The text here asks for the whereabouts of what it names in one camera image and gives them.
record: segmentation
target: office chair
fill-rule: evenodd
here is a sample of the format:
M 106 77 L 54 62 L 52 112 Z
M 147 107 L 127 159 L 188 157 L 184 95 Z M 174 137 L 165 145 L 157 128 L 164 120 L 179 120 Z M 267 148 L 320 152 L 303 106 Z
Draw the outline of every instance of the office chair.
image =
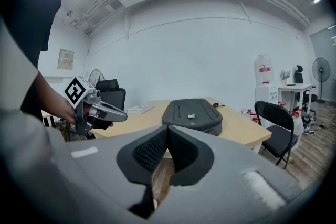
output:
M 303 77 L 302 77 L 302 71 L 303 68 L 302 66 L 297 66 L 298 70 L 296 70 L 296 72 L 294 73 L 294 82 L 297 84 L 303 83 Z M 308 114 L 307 111 L 307 103 L 309 102 L 309 95 L 306 94 L 307 91 L 305 91 L 303 93 L 303 110 Z M 312 94 L 311 95 L 311 102 L 316 102 L 316 100 L 318 99 L 318 96 L 316 94 Z M 296 100 L 298 102 L 300 102 L 300 93 L 298 92 L 298 94 L 296 95 Z M 310 109 L 310 111 L 314 112 L 314 114 L 316 114 L 316 111 L 313 109 Z
M 100 96 L 103 102 L 124 110 L 126 91 L 125 89 L 119 88 L 116 79 L 98 81 L 96 89 L 100 90 Z
M 287 160 L 284 160 L 286 162 L 284 169 L 286 169 L 289 161 L 290 150 L 298 141 L 297 136 L 294 135 L 294 121 L 292 116 L 285 108 L 264 101 L 257 101 L 254 108 L 260 125 L 260 117 L 276 124 L 266 128 L 272 133 L 272 135 L 271 138 L 263 141 L 262 145 L 274 157 L 279 158 L 276 165 L 280 163 L 285 154 L 288 152 Z

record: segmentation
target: black folding chair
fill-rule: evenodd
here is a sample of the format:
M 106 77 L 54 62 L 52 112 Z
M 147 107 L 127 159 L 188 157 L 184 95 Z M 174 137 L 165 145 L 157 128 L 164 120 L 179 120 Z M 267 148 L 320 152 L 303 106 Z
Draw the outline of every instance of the black folding chair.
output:
M 262 145 L 265 149 L 270 151 L 274 157 L 280 158 L 276 165 L 280 163 L 285 154 L 288 152 L 287 160 L 284 160 L 286 162 L 284 169 L 286 169 L 289 161 L 290 150 L 298 141 L 297 136 L 294 135 L 294 121 L 292 116 L 285 108 L 264 101 L 257 101 L 254 108 L 260 125 L 260 117 L 276 124 L 267 128 L 272 135 L 271 138 L 263 141 Z

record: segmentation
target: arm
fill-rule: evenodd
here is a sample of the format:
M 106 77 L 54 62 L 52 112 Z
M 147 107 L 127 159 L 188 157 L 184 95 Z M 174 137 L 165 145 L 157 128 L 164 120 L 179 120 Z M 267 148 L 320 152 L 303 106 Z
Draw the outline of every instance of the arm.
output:
M 57 93 L 39 72 L 36 77 L 36 89 L 41 109 L 75 125 L 75 116 L 68 100 Z

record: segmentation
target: wooden floor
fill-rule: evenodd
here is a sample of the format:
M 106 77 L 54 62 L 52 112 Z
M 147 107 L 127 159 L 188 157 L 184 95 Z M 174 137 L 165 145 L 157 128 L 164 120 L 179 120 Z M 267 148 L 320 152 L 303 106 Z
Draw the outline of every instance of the wooden floor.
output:
M 302 189 L 310 184 L 322 179 L 332 159 L 336 147 L 336 105 L 332 103 L 313 103 L 312 109 L 316 111 L 317 124 L 324 123 L 326 128 L 322 129 L 318 125 L 313 125 L 312 130 L 316 130 L 314 136 L 303 135 L 299 147 L 290 154 L 286 171 L 293 176 Z M 261 149 L 260 155 L 276 163 L 267 150 Z M 174 164 L 172 159 L 164 158 L 153 173 L 153 195 L 158 206 L 169 192 L 169 181 L 174 175 Z

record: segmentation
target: wall sign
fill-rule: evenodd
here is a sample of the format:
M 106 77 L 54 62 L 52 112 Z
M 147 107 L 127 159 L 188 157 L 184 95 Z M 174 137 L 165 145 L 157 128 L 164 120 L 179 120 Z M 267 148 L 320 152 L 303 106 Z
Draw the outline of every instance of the wall sign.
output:
M 60 49 L 57 69 L 72 70 L 74 55 L 75 53 L 73 51 Z

